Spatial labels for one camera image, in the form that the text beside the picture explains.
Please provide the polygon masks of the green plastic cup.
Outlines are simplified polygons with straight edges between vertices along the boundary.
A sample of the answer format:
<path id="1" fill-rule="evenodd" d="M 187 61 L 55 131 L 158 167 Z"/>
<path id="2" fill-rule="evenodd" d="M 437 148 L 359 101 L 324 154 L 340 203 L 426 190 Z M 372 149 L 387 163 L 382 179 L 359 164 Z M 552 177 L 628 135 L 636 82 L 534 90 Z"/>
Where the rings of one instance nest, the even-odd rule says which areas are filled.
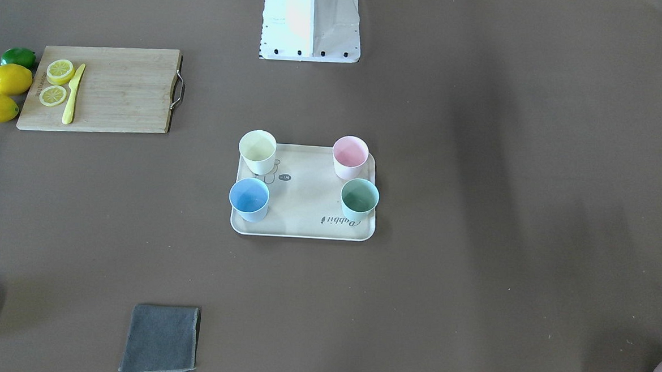
<path id="1" fill-rule="evenodd" d="M 369 180 L 350 179 L 341 190 L 341 210 L 350 221 L 361 221 L 376 209 L 380 192 Z"/>

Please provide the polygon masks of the pink plastic cup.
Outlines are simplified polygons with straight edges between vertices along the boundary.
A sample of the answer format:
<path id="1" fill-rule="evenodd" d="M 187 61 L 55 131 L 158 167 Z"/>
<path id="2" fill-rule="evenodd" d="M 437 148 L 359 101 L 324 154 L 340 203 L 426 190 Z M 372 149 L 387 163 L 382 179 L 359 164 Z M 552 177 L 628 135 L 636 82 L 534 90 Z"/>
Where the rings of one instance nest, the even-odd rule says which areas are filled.
<path id="1" fill-rule="evenodd" d="M 369 147 L 361 138 L 348 135 L 338 138 L 332 148 L 334 172 L 342 179 L 354 179 L 369 158 Z"/>

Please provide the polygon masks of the blue plastic cup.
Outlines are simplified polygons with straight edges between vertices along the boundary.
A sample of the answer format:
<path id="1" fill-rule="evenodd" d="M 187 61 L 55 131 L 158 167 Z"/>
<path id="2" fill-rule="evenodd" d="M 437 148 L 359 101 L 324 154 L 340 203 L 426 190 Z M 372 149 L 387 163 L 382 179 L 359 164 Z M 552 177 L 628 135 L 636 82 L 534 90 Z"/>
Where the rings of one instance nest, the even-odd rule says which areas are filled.
<path id="1" fill-rule="evenodd" d="M 260 179 L 239 179 L 229 191 L 229 202 L 244 221 L 259 222 L 268 213 L 269 188 Z"/>

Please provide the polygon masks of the yellow plastic cup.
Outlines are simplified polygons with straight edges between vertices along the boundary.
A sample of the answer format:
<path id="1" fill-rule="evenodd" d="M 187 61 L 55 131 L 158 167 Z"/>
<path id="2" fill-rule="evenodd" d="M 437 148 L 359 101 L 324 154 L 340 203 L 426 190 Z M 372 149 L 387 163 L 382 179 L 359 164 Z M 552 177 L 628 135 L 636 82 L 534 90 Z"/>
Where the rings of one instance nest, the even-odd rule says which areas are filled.
<path id="1" fill-rule="evenodd" d="M 277 140 L 265 130 L 252 130 L 243 135 L 239 142 L 239 153 L 250 171 L 265 175 L 275 165 Z"/>

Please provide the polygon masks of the cream rabbit tray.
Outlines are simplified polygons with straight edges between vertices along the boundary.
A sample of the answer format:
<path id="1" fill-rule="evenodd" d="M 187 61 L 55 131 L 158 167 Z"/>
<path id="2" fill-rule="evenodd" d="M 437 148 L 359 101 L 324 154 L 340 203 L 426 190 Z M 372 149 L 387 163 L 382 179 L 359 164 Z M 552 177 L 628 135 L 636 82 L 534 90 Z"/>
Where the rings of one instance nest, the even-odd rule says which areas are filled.
<path id="1" fill-rule="evenodd" d="M 243 235 L 364 241 L 376 229 L 372 211 L 360 221 L 348 220 L 341 210 L 346 181 L 334 172 L 332 147 L 278 144 L 276 167 L 257 176 L 269 188 L 264 219 L 249 223 L 231 212 L 231 227 Z"/>

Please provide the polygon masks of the wooden cutting board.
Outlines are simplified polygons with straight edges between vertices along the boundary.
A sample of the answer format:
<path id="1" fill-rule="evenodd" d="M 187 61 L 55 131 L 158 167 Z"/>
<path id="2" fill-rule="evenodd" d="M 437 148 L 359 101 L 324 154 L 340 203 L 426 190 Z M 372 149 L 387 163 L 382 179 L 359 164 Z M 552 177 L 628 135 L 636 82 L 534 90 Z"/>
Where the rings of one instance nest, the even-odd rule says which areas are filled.
<path id="1" fill-rule="evenodd" d="M 40 58 L 16 126 L 29 131 L 166 133 L 183 98 L 182 52 L 177 49 L 48 45 Z M 49 86 L 47 65 L 68 59 L 85 64 L 73 119 L 61 120 L 65 105 L 45 106 L 39 93 Z"/>

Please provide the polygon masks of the grey folded cloth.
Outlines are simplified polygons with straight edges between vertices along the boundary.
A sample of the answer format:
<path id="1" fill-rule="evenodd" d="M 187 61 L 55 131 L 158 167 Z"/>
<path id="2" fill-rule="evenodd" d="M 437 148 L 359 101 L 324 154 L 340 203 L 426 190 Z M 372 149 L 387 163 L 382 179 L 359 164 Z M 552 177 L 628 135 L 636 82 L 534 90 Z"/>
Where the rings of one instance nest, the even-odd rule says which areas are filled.
<path id="1" fill-rule="evenodd" d="M 197 306 L 139 303 L 130 326 L 118 372 L 190 372 L 195 370 Z"/>

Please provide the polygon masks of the yellow plastic knife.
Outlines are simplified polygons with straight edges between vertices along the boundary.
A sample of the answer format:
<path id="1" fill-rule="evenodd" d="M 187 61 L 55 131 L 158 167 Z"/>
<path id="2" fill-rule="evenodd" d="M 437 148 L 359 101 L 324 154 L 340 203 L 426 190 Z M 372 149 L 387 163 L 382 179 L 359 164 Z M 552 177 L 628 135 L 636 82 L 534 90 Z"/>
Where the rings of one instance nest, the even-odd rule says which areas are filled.
<path id="1" fill-rule="evenodd" d="M 63 110 L 63 114 L 61 117 L 61 122 L 65 125 L 72 123 L 72 120 L 74 119 L 74 109 L 77 99 L 77 93 L 79 91 L 81 77 L 83 77 L 83 73 L 85 72 L 86 66 L 87 65 L 85 63 L 82 63 L 78 67 L 78 69 L 75 70 L 75 74 L 68 82 L 68 87 L 70 92 L 67 98 L 65 109 Z"/>

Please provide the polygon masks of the lower lemon slice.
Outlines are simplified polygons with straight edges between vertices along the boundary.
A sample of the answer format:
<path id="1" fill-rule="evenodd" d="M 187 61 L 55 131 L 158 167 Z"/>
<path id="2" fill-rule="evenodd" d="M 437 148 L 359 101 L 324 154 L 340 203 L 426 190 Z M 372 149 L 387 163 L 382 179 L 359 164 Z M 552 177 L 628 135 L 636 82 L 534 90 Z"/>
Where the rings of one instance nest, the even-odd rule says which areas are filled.
<path id="1" fill-rule="evenodd" d="M 51 85 L 38 94 L 38 101 L 48 107 L 63 104 L 67 100 L 67 90 L 61 85 Z"/>

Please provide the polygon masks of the lemon slice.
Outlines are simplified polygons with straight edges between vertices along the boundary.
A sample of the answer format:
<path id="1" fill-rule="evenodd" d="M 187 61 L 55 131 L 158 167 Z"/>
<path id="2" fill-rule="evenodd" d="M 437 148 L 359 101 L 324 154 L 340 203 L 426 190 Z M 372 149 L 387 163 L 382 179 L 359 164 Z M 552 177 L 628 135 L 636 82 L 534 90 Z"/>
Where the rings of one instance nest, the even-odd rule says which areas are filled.
<path id="1" fill-rule="evenodd" d="M 38 101 L 48 107 L 63 104 L 67 100 L 67 90 L 61 85 L 51 85 L 38 94 Z"/>
<path id="2" fill-rule="evenodd" d="M 51 62 L 45 70 L 46 80 L 51 85 L 64 85 L 75 75 L 75 66 L 69 59 Z"/>

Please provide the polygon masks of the upper lemon slice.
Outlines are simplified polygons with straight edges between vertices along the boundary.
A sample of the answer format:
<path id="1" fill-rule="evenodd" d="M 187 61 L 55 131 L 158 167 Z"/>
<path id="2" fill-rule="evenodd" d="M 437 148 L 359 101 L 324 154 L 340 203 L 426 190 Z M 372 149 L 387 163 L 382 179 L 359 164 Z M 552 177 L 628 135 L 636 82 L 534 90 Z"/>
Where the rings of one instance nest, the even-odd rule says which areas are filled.
<path id="1" fill-rule="evenodd" d="M 64 85 L 75 75 L 75 66 L 69 59 L 51 62 L 45 70 L 46 80 L 51 85 Z"/>

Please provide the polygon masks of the green lime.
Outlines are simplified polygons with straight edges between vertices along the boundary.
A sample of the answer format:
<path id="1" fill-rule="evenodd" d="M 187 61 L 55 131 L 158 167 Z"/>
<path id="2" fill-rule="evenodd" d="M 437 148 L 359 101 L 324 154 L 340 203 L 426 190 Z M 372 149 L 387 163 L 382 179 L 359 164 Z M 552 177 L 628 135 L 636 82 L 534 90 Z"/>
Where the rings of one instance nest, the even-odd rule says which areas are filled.
<path id="1" fill-rule="evenodd" d="M 19 65 L 26 69 L 32 69 L 36 63 L 36 55 L 32 49 L 17 46 L 16 48 L 9 48 L 1 55 L 0 65 Z"/>

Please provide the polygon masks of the whole lemon near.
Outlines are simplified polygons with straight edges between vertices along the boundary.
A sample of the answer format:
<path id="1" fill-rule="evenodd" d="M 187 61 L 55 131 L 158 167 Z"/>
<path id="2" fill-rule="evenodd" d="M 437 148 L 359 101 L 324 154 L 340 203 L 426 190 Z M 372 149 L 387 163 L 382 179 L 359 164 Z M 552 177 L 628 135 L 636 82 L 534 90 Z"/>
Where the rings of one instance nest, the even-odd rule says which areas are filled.
<path id="1" fill-rule="evenodd" d="M 15 96 L 28 92 L 33 83 L 30 69 L 18 64 L 0 65 L 0 95 Z"/>

